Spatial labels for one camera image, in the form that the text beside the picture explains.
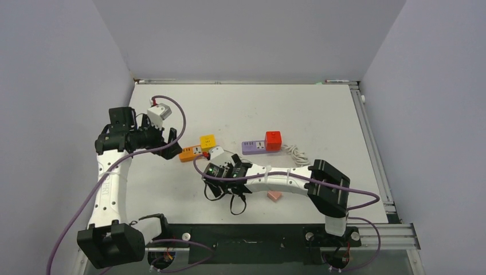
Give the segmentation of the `orange power strip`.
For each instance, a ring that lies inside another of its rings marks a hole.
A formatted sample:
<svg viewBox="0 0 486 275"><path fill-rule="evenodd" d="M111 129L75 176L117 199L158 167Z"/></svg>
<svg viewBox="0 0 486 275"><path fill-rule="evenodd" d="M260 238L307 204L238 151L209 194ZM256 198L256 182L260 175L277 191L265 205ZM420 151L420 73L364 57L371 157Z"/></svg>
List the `orange power strip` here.
<svg viewBox="0 0 486 275"><path fill-rule="evenodd" d="M202 148L201 146L191 146L185 147L182 149L182 152L178 155L180 162L191 162L193 161L198 155L201 155Z"/></svg>

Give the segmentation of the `purple power strip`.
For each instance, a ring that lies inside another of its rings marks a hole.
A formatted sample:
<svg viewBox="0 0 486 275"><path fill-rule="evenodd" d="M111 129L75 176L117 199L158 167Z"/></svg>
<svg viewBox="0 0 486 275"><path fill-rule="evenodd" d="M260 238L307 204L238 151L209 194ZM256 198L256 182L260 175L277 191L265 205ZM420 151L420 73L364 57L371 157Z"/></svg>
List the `purple power strip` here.
<svg viewBox="0 0 486 275"><path fill-rule="evenodd" d="M267 150L263 140L251 140L241 143L241 151L243 155L259 155L266 154Z"/></svg>

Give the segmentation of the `yellow cube plug adapter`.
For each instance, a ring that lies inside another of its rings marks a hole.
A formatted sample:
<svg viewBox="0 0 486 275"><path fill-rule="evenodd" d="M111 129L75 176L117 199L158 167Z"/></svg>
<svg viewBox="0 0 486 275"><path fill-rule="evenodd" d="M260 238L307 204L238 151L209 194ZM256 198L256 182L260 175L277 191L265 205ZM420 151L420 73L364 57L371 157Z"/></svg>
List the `yellow cube plug adapter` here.
<svg viewBox="0 0 486 275"><path fill-rule="evenodd" d="M208 152L210 149L214 148L217 143L215 136L213 134L201 136L199 138L201 150L203 152Z"/></svg>

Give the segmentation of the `red cube plug adapter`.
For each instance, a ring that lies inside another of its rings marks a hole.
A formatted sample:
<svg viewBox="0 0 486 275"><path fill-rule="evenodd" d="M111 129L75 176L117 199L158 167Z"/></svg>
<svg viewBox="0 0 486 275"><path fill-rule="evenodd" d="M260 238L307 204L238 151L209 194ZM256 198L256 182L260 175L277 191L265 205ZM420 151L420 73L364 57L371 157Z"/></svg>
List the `red cube plug adapter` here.
<svg viewBox="0 0 486 275"><path fill-rule="evenodd" d="M282 138L280 131L267 131L265 133L265 149L268 152L276 152L281 150Z"/></svg>

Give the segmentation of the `pink cube plug adapter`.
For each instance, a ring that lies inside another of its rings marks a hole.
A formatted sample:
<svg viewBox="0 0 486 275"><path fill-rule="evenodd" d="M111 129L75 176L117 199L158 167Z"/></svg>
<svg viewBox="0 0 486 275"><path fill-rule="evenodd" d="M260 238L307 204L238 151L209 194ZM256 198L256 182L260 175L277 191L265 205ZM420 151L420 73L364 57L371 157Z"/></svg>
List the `pink cube plug adapter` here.
<svg viewBox="0 0 486 275"><path fill-rule="evenodd" d="M268 191L266 195L267 195L268 199L270 199L272 202L276 203L282 198L283 193L281 193L279 191Z"/></svg>

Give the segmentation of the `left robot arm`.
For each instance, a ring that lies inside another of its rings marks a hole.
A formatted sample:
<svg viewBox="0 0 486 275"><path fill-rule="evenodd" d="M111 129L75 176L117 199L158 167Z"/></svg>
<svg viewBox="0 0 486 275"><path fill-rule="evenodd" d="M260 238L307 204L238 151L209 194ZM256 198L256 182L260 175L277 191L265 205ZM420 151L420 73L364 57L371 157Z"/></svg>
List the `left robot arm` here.
<svg viewBox="0 0 486 275"><path fill-rule="evenodd" d="M77 233L77 244L96 269L139 262L150 241L156 246L170 241L171 231L163 214L146 215L132 222L126 215L132 153L163 147L156 154L170 160L182 152L175 142L175 128L170 128L168 142L162 136L163 122L170 115L170 107L153 105L138 125L133 108L109 110L110 123L95 141L100 187L88 226Z"/></svg>

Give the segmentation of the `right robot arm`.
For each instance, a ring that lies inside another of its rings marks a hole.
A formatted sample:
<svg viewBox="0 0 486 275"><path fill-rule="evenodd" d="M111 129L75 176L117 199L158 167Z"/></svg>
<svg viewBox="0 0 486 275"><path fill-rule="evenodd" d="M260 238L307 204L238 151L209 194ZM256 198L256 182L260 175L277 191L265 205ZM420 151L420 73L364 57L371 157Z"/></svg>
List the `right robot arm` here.
<svg viewBox="0 0 486 275"><path fill-rule="evenodd" d="M218 166L209 163L203 181L215 197L278 191L305 196L325 216L324 238L338 245L347 237L347 201L351 180L324 160L297 168L278 168L237 162Z"/></svg>

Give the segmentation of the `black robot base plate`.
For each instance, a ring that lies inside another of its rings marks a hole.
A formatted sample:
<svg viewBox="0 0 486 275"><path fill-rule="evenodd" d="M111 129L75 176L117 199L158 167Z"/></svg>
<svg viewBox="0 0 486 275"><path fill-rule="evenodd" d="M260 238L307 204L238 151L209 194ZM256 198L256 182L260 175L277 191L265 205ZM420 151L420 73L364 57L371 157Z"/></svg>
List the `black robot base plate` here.
<svg viewBox="0 0 486 275"><path fill-rule="evenodd" d="M188 239L189 243L150 244L147 261L159 269L186 259L194 264L283 264L301 262L321 265L340 258L348 262L350 248L362 246L359 229L348 226L342 237L314 224L172 224L161 239Z"/></svg>

